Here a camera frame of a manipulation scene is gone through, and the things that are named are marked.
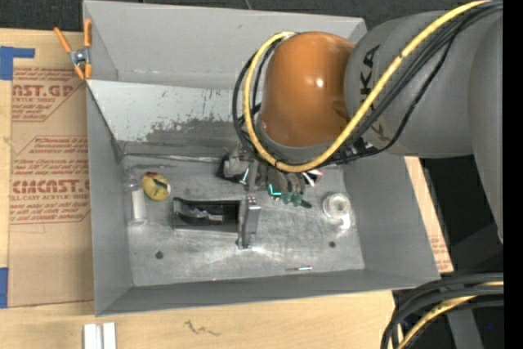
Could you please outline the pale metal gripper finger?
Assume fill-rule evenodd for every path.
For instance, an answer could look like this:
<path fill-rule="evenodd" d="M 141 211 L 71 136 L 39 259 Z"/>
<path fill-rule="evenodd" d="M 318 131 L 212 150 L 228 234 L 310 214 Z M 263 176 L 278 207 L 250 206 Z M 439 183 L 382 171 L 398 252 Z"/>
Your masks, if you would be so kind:
<path fill-rule="evenodd" d="M 239 249 L 244 247 L 244 219 L 245 213 L 247 212 L 247 203 L 246 199 L 242 198 L 239 201 L 239 214 L 238 214 L 238 238 L 236 240 L 236 245 Z"/>
<path fill-rule="evenodd" d="M 248 248 L 252 237 L 257 233 L 257 225 L 261 214 L 262 206 L 257 202 L 254 195 L 247 197 L 247 212 L 245 215 L 245 246 Z"/>

